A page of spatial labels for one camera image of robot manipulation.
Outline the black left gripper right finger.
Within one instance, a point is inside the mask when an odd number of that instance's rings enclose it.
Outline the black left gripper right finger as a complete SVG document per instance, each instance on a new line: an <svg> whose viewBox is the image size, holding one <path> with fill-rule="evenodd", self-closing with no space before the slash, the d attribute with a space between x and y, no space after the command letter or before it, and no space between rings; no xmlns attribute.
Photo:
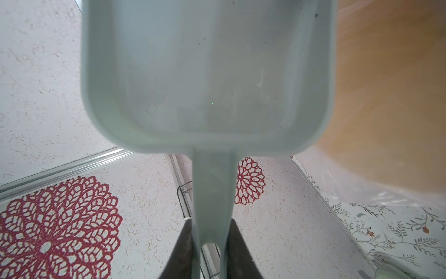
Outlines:
<svg viewBox="0 0 446 279"><path fill-rule="evenodd" d="M228 234L227 255L229 279L263 279L234 219Z"/></svg>

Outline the cream trash bin with bag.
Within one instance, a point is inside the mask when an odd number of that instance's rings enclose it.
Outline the cream trash bin with bag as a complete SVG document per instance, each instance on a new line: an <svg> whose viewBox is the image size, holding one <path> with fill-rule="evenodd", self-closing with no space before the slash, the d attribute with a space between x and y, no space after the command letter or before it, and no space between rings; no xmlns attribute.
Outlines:
<svg viewBox="0 0 446 279"><path fill-rule="evenodd" d="M446 3L339 1L336 96L298 154L318 188L364 205L446 206Z"/></svg>

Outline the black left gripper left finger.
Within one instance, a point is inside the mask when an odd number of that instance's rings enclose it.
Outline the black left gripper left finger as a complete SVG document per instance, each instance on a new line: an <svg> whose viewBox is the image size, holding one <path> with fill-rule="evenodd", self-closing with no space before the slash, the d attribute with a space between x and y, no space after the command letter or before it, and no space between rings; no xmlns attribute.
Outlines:
<svg viewBox="0 0 446 279"><path fill-rule="evenodd" d="M193 258L192 221L187 220L159 279L191 279Z"/></svg>

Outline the pale blue plastic dustpan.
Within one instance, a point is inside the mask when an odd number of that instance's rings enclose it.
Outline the pale blue plastic dustpan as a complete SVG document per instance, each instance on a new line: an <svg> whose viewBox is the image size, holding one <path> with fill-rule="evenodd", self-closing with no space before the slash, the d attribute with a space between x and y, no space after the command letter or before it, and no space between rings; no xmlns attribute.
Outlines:
<svg viewBox="0 0 446 279"><path fill-rule="evenodd" d="M187 155L192 277L225 252L238 163L297 154L335 98L337 1L83 1L81 92L99 132L137 153Z"/></svg>

